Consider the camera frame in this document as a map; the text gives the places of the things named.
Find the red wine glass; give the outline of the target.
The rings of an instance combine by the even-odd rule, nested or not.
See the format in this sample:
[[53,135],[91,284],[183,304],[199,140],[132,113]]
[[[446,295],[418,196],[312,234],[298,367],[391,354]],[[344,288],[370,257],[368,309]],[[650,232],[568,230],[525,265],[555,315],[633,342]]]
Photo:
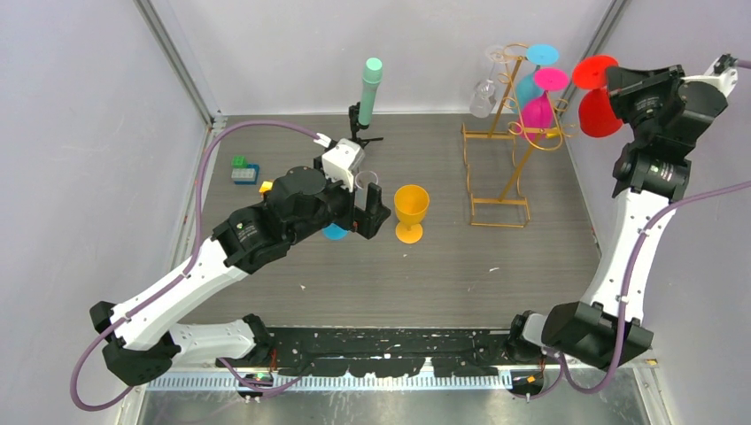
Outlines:
[[623,126],[610,105],[607,91],[606,70],[617,65],[611,56],[595,55],[582,60],[573,71],[573,83],[586,91],[578,107],[578,118],[582,132],[590,137],[607,137]]

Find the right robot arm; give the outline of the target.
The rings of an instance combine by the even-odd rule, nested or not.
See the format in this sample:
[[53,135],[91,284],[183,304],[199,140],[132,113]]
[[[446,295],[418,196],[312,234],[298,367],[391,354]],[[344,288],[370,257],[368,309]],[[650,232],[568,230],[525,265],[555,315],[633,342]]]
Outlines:
[[737,60],[724,54],[702,74],[679,65],[654,70],[608,66],[588,73],[579,106],[582,129],[596,137],[622,126],[633,138],[615,162],[612,243],[585,294],[550,313],[515,316],[506,355],[528,363],[545,349],[600,370],[618,367],[650,348],[644,328],[646,283],[662,233],[683,199],[691,173],[689,153],[727,108],[737,80]]

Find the orange wine glass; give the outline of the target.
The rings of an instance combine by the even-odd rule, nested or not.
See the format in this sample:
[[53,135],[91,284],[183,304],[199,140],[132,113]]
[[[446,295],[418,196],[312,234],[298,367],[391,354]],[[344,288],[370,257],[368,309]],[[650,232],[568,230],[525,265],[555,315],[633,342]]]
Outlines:
[[398,220],[396,237],[402,243],[419,242],[423,235],[422,221],[430,206],[427,190],[415,184],[402,186],[394,195],[394,206]]

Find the blue wine glass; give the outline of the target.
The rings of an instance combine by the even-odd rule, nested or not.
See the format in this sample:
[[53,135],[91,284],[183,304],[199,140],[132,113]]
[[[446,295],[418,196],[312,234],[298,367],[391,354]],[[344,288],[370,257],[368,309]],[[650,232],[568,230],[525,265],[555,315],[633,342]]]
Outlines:
[[346,229],[340,228],[336,224],[328,225],[321,232],[327,239],[332,241],[344,239],[348,235],[348,231]]

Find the clear wine glass front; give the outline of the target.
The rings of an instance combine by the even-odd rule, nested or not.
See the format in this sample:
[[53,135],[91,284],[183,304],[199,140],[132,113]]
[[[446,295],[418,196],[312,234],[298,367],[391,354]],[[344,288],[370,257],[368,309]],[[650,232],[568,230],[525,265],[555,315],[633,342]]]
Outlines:
[[371,170],[363,170],[356,174],[354,182],[357,189],[367,190],[371,183],[379,184],[379,177]]

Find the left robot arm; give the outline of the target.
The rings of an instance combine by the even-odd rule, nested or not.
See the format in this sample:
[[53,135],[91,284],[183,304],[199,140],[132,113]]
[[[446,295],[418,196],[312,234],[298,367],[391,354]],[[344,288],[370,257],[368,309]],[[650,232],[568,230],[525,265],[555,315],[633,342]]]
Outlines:
[[307,166],[290,169],[273,181],[261,202],[232,212],[196,255],[149,289],[127,302],[99,302],[90,309],[99,332],[122,322],[105,338],[102,353],[108,370],[126,385],[136,386],[171,367],[215,359],[264,365],[272,339],[258,316],[213,325],[185,325],[182,318],[331,224],[371,239],[390,215],[375,183],[368,185],[366,203],[359,208],[355,190],[343,182]]

